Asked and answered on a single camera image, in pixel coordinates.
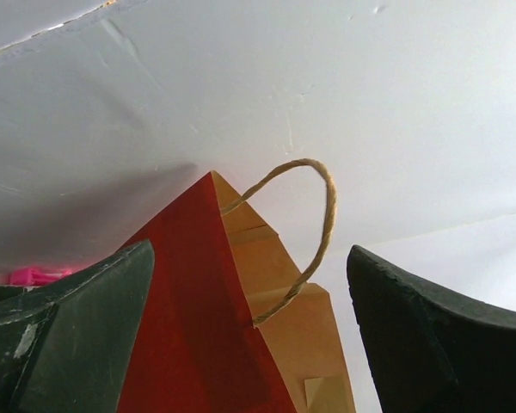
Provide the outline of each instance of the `rope handle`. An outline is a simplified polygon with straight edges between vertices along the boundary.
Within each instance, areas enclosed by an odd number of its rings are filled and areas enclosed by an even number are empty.
[[[292,284],[291,289],[285,294],[285,297],[281,299],[279,303],[274,305],[270,310],[264,312],[260,316],[255,317],[252,322],[255,327],[264,323],[279,311],[283,310],[287,307],[300,293],[304,283],[310,279],[310,277],[316,272],[317,268],[321,264],[321,261],[325,257],[325,253],[327,252],[327,248],[330,243],[330,239],[333,235],[333,229],[335,227],[335,217],[336,217],[336,187],[333,176],[330,175],[327,167],[321,162],[315,159],[297,159],[291,162],[283,163],[277,168],[273,169],[269,174],[267,174],[261,181],[259,181],[254,186],[250,187],[241,197],[235,200],[233,203],[228,206],[222,208],[221,213],[222,216],[227,215],[233,210],[237,209],[241,206],[246,200],[248,200],[252,195],[256,194],[262,188],[266,186],[266,184],[272,181],[275,177],[284,174],[288,170],[292,170],[294,168],[298,168],[300,166],[310,166],[323,178],[325,181],[325,187],[327,189],[327,199],[325,206],[325,218],[323,221],[323,229],[321,235],[321,242],[319,243],[319,248],[317,249],[316,255],[311,260],[308,268],[304,270],[304,272],[298,277],[294,284]]]

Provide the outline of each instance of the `white surface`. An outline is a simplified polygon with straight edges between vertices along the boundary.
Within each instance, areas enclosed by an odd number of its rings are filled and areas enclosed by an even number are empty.
[[[19,23],[12,14],[0,45],[93,7],[73,4],[58,0]],[[152,0],[113,9],[0,56],[0,271],[87,265],[206,171],[243,190],[296,157],[323,160],[340,190],[319,276],[327,284],[330,268],[343,276],[352,243],[516,213],[516,1]],[[316,247],[322,191],[312,172],[295,171],[253,201],[295,256]],[[457,229],[376,251],[516,308],[516,272],[495,290],[482,275],[516,266],[516,240],[501,244],[516,236],[507,224],[508,238]],[[406,252],[416,240],[431,259]],[[368,413],[378,402],[363,354],[352,364],[359,336],[339,287],[335,309],[351,325],[350,373]]]

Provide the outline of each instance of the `red paper bag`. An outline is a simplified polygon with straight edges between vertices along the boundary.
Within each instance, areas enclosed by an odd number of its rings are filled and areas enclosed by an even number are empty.
[[[300,276],[278,235],[211,172],[126,244],[149,238],[155,272],[119,413],[351,413],[329,295]]]

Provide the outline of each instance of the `paper bag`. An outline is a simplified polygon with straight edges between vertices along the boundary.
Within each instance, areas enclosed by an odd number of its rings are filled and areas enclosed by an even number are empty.
[[[127,244],[156,255],[119,413],[352,413],[328,293],[315,284],[259,328],[300,276],[278,234],[216,172]]]

